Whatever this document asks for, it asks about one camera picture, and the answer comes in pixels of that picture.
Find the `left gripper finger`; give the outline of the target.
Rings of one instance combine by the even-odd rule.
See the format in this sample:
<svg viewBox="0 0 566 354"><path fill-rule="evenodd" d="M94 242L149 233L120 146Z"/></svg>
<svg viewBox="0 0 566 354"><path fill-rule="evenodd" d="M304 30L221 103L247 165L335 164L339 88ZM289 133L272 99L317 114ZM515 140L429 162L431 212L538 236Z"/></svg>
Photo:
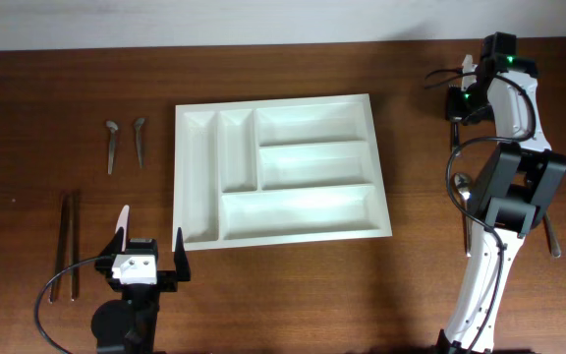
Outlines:
<svg viewBox="0 0 566 354"><path fill-rule="evenodd" d="M124 252L125 248L125 228L118 226L115 235L109 241L108 245L102 250L102 256L115 257Z"/></svg>
<svg viewBox="0 0 566 354"><path fill-rule="evenodd" d="M173 253L173 260L176 269L176 281L189 282L191 280L191 267L185 250L181 227L179 227L176 232Z"/></svg>

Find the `metal fork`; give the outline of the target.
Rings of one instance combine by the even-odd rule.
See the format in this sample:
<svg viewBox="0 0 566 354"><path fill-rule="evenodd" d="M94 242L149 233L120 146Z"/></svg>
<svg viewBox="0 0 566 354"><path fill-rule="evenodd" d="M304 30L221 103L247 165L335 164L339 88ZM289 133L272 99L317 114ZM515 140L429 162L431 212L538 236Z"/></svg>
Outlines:
<svg viewBox="0 0 566 354"><path fill-rule="evenodd" d="M460 145L459 122L461 118L456 115L456 103L459 93L460 89L455 86L450 86L447 92L447 120L451 124L451 151L455 151Z"/></svg>

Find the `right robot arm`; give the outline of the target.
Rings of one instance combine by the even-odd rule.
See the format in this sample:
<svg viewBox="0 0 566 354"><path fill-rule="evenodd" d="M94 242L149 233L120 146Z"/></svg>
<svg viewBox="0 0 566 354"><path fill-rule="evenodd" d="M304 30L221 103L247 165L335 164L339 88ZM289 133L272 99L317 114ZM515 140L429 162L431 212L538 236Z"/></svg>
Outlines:
<svg viewBox="0 0 566 354"><path fill-rule="evenodd" d="M435 353L490 353L502 294L528 234L547 214L566 173L566 156L553 151L538 116L538 67L517 53L514 34L496 32L478 60L466 56L451 70L445 118L454 128L490 121L495 149L456 202L470 230L469 255L456 308L438 335Z"/></svg>

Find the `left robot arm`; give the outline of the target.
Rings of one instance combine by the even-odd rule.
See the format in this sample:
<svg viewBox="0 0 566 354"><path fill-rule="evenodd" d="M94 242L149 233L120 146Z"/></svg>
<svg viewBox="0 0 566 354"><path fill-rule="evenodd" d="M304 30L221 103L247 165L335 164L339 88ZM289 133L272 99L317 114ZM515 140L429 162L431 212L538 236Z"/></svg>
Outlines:
<svg viewBox="0 0 566 354"><path fill-rule="evenodd" d="M173 249L173 270L157 268L154 239L129 239L120 227L95 262L108 285L121 294L102 304L91 319L98 353L152 353L160 295L178 290L191 280L191 269L178 231Z"/></svg>

